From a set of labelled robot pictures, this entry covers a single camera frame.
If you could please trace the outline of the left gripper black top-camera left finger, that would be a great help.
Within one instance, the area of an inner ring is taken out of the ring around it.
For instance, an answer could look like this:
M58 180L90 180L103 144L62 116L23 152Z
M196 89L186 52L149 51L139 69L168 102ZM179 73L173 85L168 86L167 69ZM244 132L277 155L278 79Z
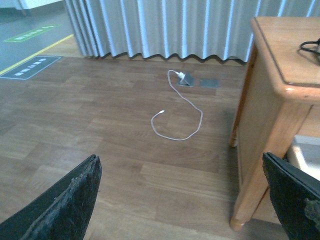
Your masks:
M0 224L2 240L82 240L101 182L101 161L89 156Z

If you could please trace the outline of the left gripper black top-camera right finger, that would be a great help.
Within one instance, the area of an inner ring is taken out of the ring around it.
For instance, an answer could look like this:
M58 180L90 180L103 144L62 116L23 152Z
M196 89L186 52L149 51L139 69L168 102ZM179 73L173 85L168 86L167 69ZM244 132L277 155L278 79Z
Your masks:
M262 156L275 213L290 240L320 238L320 181L271 152Z

